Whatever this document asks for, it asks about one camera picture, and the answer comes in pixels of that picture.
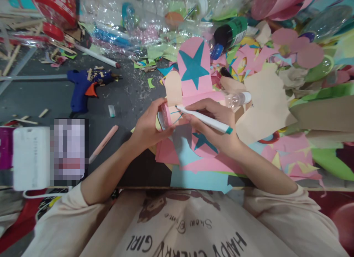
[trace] cartoon print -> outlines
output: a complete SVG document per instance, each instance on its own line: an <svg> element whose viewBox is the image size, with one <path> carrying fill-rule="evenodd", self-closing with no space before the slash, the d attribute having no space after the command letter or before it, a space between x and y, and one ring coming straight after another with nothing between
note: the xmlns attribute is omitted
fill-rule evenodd
<svg viewBox="0 0 354 257"><path fill-rule="evenodd" d="M186 201L189 198L202 198L207 204L213 205L217 210L220 211L220 205L216 202L212 202L206 199L200 192L191 191L190 193L180 193L180 192L166 192L158 198L152 199L148 197L144 200L143 209L139 214L139 219L137 223L146 223L158 213L161 212L162 208L167 204L166 199Z"/></svg>

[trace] plastic bottle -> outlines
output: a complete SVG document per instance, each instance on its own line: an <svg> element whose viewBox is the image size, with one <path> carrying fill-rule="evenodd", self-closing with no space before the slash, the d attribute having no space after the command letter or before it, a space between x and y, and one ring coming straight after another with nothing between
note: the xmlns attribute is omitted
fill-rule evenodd
<svg viewBox="0 0 354 257"><path fill-rule="evenodd" d="M64 40L64 30L76 28L75 0L32 0L47 21L43 32L57 41Z"/></svg>
<svg viewBox="0 0 354 257"><path fill-rule="evenodd" d="M238 106L247 104L252 99L251 93L246 91L237 94L230 94L226 91L223 92L225 93L225 106L231 109L236 109Z"/></svg>
<svg viewBox="0 0 354 257"><path fill-rule="evenodd" d="M214 37L210 42L211 55L217 60L227 49L238 44L245 37L247 31L247 19L235 17L215 30Z"/></svg>
<svg viewBox="0 0 354 257"><path fill-rule="evenodd" d="M352 8L348 5L332 6L320 12L301 31L315 34L314 42L321 42L337 33L352 16Z"/></svg>
<svg viewBox="0 0 354 257"><path fill-rule="evenodd" d="M199 0L195 15L198 20L202 18L205 21L223 20L237 16L238 13L245 10L247 5L250 8L251 0Z"/></svg>

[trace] table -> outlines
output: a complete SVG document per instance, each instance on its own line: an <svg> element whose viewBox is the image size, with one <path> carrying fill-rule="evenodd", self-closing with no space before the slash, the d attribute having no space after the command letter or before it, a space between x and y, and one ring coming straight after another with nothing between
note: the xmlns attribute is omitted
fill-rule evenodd
<svg viewBox="0 0 354 257"><path fill-rule="evenodd" d="M21 47L17 62L22 59L28 50L27 47ZM164 97L166 92L165 88L159 83L161 79L159 71L143 75L140 70L134 69L133 62L129 59L117 60L121 64L121 68L116 69L88 55L83 55L79 51L78 54L74 60L69 59L59 68L53 68L48 64L39 62L44 57L45 51L37 49L18 75L65 74L68 70L104 66L105 69L111 69L113 73L122 76L122 79L118 82L110 83L104 87L98 86L96 88L98 98L89 98L89 112L79 116L79 118L89 119L89 155L92 154L113 125L117 124L119 126L119 130L104 150L89 165L88 173L90 174L130 137L130 130L135 126L138 118L147 109L151 101ZM0 68L3 68L6 63L6 61L0 60ZM160 61L157 66L168 67L168 61ZM153 77L152 82L156 86L154 89L150 89L148 86L147 79L151 77ZM12 119L13 114L17 114L19 117L29 115L31 116L30 120L37 121L43 126L49 126L53 123L54 118L68 118L71 112L70 100L73 90L74 84L69 81L12 82L0 95L0 121ZM115 118L110 118L108 105L114 105ZM45 108L48 108L49 112L43 118L38 118L38 115ZM342 188L346 191L354 191L353 183L337 179L324 170L320 173L325 176L326 187L335 188L335 190ZM146 150L129 165L118 186L162 188L170 186L170 179L171 171L163 163L156 163L154 154ZM322 189L317 181L302 180L298 183L314 190ZM229 184L235 188L252 186L249 179L238 177L229 177ZM0 170L0 186L11 185L12 172L10 170Z"/></svg>

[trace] glue gun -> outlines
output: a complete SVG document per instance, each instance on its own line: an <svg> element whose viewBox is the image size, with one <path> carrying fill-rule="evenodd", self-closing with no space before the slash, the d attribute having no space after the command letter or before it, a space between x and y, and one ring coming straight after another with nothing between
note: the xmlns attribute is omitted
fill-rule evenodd
<svg viewBox="0 0 354 257"><path fill-rule="evenodd" d="M72 118L76 113L86 113L87 109L87 96L95 96L95 85L99 84L104 86L114 80L118 75L112 74L107 70L72 70L67 72L67 79L75 84L74 93L71 97L71 114Z"/></svg>

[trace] person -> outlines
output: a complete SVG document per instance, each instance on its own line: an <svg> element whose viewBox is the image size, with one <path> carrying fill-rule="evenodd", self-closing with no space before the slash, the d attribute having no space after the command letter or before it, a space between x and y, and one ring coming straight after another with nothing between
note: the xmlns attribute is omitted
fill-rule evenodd
<svg viewBox="0 0 354 257"><path fill-rule="evenodd" d="M192 115L185 118L236 160L257 187L246 192L244 206L220 192L123 190L111 207L110 195L130 162L172 135L174 126L155 128L164 102L152 102L131 138L38 221L23 256L348 256L334 223L307 191L244 145L235 131L221 134ZM211 99L186 108L206 110L235 127L232 110Z"/></svg>

